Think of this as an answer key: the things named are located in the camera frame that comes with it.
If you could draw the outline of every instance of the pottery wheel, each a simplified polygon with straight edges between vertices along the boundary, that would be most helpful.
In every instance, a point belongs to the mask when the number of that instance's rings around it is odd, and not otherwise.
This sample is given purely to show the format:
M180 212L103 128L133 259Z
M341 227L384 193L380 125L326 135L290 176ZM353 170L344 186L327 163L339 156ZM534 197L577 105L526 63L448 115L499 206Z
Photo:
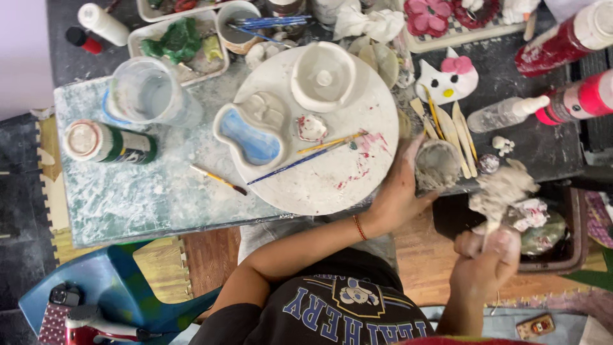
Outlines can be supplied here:
M292 68L306 47L281 52L262 63L238 90L235 103L246 100L257 91L270 91L279 96L291 110L287 138L290 153L269 171L253 171L242 166L232 150L238 172L250 182L315 151L298 155L296 151L318 143L299 139L296 120L313 112L301 107L290 88ZM348 145L324 153L312 160L250 185L264 201L281 210L303 215L324 215L342 211L366 198L384 179L398 145L398 115L394 99L379 75L366 63L356 61L356 90L348 106L319 115L328 127L324 142L343 138L360 130L369 135L356 139L357 150Z

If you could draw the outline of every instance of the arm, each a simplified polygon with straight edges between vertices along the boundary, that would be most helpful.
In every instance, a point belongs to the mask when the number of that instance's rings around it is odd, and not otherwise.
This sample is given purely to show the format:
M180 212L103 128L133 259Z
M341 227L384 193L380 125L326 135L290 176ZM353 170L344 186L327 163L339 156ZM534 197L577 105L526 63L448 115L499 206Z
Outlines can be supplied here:
M364 235L374 238L403 226L438 196L415 197L414 161L424 137L399 149L394 164L370 209L359 214ZM211 309L238 303L263 306L270 283L283 280L359 241L352 217L270 242L249 255L234 270Z
M488 237L481 252L482 244L483 236L470 231L455 239L460 257L451 273L451 295L437 334L480 337L483 305L495 300L498 289L517 272L521 247L517 231L502 227Z

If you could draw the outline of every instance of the person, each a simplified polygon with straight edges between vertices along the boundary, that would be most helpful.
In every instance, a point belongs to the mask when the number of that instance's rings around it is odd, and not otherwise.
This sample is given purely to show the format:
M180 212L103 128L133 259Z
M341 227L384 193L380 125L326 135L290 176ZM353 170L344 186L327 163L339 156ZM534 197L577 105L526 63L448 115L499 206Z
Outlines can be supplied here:
M460 257L436 333L403 294L384 248L391 238L386 234L403 228L438 197L435 192L415 196L414 161L423 140L419 136L398 150L364 212L308 230L303 228L320 220L307 218L302 227L296 219L279 220L258 225L255 232L243 227L240 263L190 344L357 345L435 334L481 336L484 303L495 300L517 271L518 234L501 228L488 236L483 251L482 236L466 231L457 237ZM281 222L291 226L275 231ZM246 239L256 243L253 248L245 249Z

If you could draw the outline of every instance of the hello kitty clay face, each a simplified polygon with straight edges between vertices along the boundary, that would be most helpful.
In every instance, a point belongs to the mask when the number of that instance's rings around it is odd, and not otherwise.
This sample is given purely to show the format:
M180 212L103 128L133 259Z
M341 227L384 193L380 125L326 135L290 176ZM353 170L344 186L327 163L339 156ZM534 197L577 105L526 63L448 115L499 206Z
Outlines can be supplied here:
M468 56L458 56L451 48L447 48L447 58L441 63L441 71L437 71L424 60L419 60L421 76L415 83L415 92L423 102L428 102L422 84L428 88L432 100L437 105L455 102L462 99L477 88L479 74Z

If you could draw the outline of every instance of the checkered tray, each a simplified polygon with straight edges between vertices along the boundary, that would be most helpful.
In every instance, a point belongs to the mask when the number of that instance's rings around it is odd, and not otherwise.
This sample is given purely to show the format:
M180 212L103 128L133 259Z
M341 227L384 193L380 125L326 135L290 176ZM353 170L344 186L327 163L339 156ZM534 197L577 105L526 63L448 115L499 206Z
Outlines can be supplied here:
M457 21L452 14L449 17L449 30L441 37L432 37L429 34L420 36L413 36L408 33L406 37L406 44L408 49L412 53L424 53L434 49L452 47L464 43L480 41L482 39L489 39L492 37L498 37L506 34L516 33L523 31L526 28L526 23L506 25L502 22L502 13L492 19L483 28L468 29L459 21Z

